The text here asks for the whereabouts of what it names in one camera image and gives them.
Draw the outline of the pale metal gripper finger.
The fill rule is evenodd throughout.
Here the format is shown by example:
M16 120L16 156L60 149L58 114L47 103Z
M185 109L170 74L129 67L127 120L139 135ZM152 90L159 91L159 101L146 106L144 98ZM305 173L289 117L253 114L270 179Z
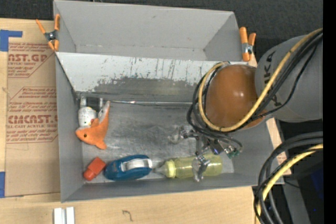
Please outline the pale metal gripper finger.
M207 170L210 160L204 155L197 155L192 161L193 179L200 182L203 179L203 173Z
M194 129L190 125L182 125L175 129L175 131L169 135L169 142L172 144L179 144L180 142L194 137Z

